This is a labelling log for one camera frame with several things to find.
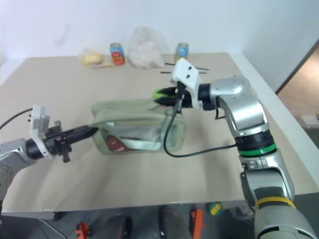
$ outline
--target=orange tool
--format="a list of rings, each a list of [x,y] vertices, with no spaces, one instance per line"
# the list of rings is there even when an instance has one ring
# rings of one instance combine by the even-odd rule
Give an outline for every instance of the orange tool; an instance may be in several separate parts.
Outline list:
[[[89,225],[80,222],[75,226],[75,234],[77,239],[87,239],[91,235]]]
[[[196,209],[191,212],[191,218],[193,223],[193,239],[201,238],[201,230],[205,227],[203,222],[204,211],[201,209]]]

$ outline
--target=transparent pouch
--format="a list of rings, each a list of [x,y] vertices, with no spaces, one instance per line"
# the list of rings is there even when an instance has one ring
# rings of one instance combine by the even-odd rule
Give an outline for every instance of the transparent pouch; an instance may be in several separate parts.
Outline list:
[[[171,119],[172,108],[159,107],[152,100],[100,102],[91,108],[93,136],[102,154],[163,150],[163,138]],[[166,145],[178,150],[185,138],[186,125],[178,114],[169,131]]]

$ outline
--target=red can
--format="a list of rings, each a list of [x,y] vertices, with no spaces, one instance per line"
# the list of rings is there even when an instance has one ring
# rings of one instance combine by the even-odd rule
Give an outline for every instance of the red can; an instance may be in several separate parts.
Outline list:
[[[112,55],[113,64],[120,66],[125,63],[124,59],[124,52],[121,44],[119,43],[112,43],[110,45],[110,52]]]

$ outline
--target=soda can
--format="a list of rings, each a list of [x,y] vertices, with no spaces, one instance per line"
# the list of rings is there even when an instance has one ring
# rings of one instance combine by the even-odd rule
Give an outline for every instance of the soda can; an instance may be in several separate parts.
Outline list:
[[[188,59],[188,44],[187,43],[179,43],[176,48],[175,53],[175,62],[177,62],[180,58]]]
[[[113,64],[120,66],[125,63],[124,59],[124,52],[121,44],[119,43],[112,43],[110,45],[110,52],[112,55]]]

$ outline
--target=yellow ring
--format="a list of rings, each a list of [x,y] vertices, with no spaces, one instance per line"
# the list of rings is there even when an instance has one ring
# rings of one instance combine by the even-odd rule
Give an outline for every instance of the yellow ring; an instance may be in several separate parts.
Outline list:
[[[283,202],[283,203],[287,203],[290,206],[296,208],[296,206],[294,205],[294,203],[292,201],[290,201],[288,198],[283,198],[283,197],[267,197],[267,198],[259,199],[256,202],[255,207],[258,207],[260,204],[267,203],[267,202]]]

